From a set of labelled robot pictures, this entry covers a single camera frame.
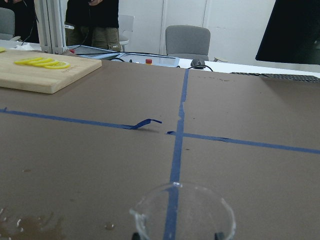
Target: black jacket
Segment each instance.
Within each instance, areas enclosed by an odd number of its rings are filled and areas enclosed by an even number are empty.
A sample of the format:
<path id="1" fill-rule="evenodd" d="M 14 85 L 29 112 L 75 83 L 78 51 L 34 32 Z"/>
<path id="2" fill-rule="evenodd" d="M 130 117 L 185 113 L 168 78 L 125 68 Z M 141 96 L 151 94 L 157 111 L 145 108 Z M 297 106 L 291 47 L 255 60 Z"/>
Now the black jacket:
<path id="1" fill-rule="evenodd" d="M 119 0 L 103 0 L 89 6 L 88 0 L 68 0 L 65 21 L 88 27 L 119 28 Z"/>

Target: lemon slice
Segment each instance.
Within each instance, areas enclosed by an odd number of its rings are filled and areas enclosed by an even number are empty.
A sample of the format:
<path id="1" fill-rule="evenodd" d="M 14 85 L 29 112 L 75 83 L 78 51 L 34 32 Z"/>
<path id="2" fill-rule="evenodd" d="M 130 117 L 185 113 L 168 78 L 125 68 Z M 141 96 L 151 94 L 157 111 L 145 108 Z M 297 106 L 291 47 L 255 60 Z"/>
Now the lemon slice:
<path id="1" fill-rule="evenodd" d="M 45 57 L 40 60 L 28 61 L 26 64 L 36 65 L 36 64 L 43 64 L 43 63 L 48 63 L 48 62 L 52 62 L 52 61 L 53 61 L 53 59 L 51 57 Z"/>
<path id="2" fill-rule="evenodd" d="M 52 65 L 56 65 L 58 64 L 59 61 L 58 60 L 53 60 L 52 61 L 48 61 L 48 62 L 42 62 L 42 63 L 35 63 L 35 64 L 32 64 L 33 66 L 36 66 L 36 67 L 44 67 L 44 66 L 52 66 Z"/>
<path id="3" fill-rule="evenodd" d="M 14 61 L 15 64 L 27 64 L 28 62 L 31 61 L 38 61 L 41 60 L 43 57 L 40 56 L 34 56 L 34 57 L 27 57 L 27 58 L 23 58 L 17 61 Z"/>
<path id="4" fill-rule="evenodd" d="M 52 65 L 52 66 L 43 66 L 46 69 L 66 69 L 70 66 L 70 63 L 65 62 L 65 61 L 59 61 L 57 64 Z"/>

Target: wooden cutting board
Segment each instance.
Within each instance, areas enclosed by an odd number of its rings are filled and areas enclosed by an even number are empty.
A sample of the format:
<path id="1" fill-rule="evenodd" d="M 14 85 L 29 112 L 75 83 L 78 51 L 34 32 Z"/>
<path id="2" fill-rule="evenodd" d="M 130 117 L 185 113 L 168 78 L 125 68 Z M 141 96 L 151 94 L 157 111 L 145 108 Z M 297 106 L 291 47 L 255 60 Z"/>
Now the wooden cutting board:
<path id="1" fill-rule="evenodd" d="M 14 63 L 31 57 L 52 58 L 70 66 L 47 69 Z M 53 94 L 101 66 L 98 59 L 7 49 L 0 52 L 0 87 Z"/>

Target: blue painter's tape line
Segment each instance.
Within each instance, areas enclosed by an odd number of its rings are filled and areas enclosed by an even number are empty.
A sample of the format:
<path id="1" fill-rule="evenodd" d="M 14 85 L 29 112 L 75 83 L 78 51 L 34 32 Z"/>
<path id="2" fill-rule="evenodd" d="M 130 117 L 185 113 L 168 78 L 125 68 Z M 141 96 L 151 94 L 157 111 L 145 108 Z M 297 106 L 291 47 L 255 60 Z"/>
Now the blue painter's tape line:
<path id="1" fill-rule="evenodd" d="M 128 129 L 128 130 L 136 130 L 147 124 L 150 124 L 151 122 L 157 122 L 160 124 L 162 123 L 159 120 L 148 118 L 139 122 L 136 125 L 123 125 L 123 124 L 115 124 L 115 123 L 108 123 L 108 122 L 101 122 L 101 121 L 91 121 L 91 120 L 83 120 L 83 119 L 77 119 L 77 118 L 45 115 L 45 114 L 38 114 L 38 113 L 25 112 L 25 111 L 12 111 L 12 110 L 8 110 L 7 107 L 0 108 L 0 113 L 18 115 L 18 116 L 27 116 L 27 117 L 38 118 L 38 119 L 49 119 L 49 120 L 56 120 L 56 121 L 63 121 L 63 122 L 70 122 L 70 123 L 78 123 L 78 124 L 88 124 L 88 125 L 108 127 L 108 128 Z"/>
<path id="2" fill-rule="evenodd" d="M 167 134 L 176 135 L 174 131 L 168 131 Z M 232 139 L 227 137 L 206 136 L 206 135 L 198 135 L 198 134 L 191 134 L 191 133 L 184 133 L 183 137 L 194 138 L 194 139 L 204 139 L 204 140 L 210 140 L 210 141 L 221 141 L 225 143 L 249 145 L 249 146 L 271 148 L 271 149 L 280 149 L 280 150 L 295 151 L 295 152 L 310 153 L 310 154 L 320 154 L 320 150 L 318 149 L 270 144 L 270 143 L 257 142 L 257 141 L 238 140 L 238 139 Z"/>
<path id="3" fill-rule="evenodd" d="M 176 125 L 176 134 L 175 134 L 173 159 L 172 159 L 172 166 L 171 166 L 171 173 L 170 173 L 170 182 L 179 182 L 180 180 L 181 154 L 182 154 L 182 146 L 183 146 L 183 138 L 184 138 L 183 136 L 184 125 L 185 125 L 184 102 L 187 99 L 188 78 L 189 78 L 189 69 L 186 69 L 184 72 L 182 93 L 180 98 L 180 106 L 179 106 L 179 114 L 178 114 L 180 119 L 178 120 Z M 179 202 L 178 189 L 174 187 L 173 190 L 169 192 L 168 208 L 166 212 L 163 240 L 176 239 L 178 202 Z"/>
<path id="4" fill-rule="evenodd" d="M 181 93 L 179 113 L 178 113 L 180 119 L 178 120 L 177 126 L 176 126 L 176 135 L 175 135 L 175 143 L 174 143 L 174 150 L 173 150 L 170 182 L 179 182 L 180 180 L 181 154 L 182 154 L 184 125 L 185 125 L 184 102 L 187 99 L 188 78 L 189 78 L 189 69 L 186 69 L 184 73 L 184 78 L 183 78 L 182 93 Z"/>

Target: white wall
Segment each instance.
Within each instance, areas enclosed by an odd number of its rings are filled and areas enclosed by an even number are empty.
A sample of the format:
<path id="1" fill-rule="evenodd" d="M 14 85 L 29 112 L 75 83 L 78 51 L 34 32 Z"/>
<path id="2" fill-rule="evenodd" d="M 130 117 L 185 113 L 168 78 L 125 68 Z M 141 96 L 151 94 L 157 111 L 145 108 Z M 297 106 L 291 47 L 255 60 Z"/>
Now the white wall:
<path id="1" fill-rule="evenodd" d="M 119 0 L 119 13 L 134 15 L 126 51 L 165 54 L 167 26 L 186 24 L 211 32 L 209 59 L 230 63 L 320 72 L 320 67 L 256 61 L 275 0 Z"/>

